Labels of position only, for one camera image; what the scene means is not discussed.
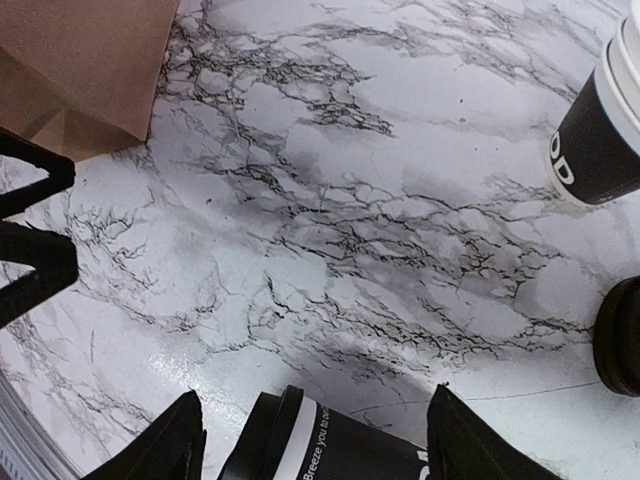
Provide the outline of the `single black paper cup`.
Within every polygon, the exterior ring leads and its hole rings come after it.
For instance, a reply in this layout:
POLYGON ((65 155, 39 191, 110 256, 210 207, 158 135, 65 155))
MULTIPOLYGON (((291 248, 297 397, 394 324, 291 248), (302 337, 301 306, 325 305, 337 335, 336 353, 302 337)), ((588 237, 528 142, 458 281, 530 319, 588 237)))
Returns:
POLYGON ((289 385, 260 393, 221 479, 420 480, 430 477, 422 447, 354 420, 289 385))

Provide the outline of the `brown paper bag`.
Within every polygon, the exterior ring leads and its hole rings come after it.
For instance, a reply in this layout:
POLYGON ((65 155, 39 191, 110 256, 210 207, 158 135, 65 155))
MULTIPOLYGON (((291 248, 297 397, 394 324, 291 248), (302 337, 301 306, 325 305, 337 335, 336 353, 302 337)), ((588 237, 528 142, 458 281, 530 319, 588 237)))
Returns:
POLYGON ((144 143, 177 8, 2 2, 2 128, 74 161, 144 143))

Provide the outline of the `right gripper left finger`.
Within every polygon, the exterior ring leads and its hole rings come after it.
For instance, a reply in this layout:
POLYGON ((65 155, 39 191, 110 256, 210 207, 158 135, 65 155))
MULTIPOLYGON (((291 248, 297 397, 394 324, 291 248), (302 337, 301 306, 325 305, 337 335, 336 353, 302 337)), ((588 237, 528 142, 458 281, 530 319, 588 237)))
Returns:
POLYGON ((183 393, 120 453, 85 480, 202 478, 206 430, 193 390, 183 393))

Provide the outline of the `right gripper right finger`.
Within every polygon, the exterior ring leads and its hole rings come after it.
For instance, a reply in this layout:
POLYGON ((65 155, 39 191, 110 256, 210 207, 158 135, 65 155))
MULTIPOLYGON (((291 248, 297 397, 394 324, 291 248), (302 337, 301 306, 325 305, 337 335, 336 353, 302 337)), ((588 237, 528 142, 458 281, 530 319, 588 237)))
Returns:
POLYGON ((445 384, 427 409, 430 476, 438 480, 560 480, 510 445, 445 384))

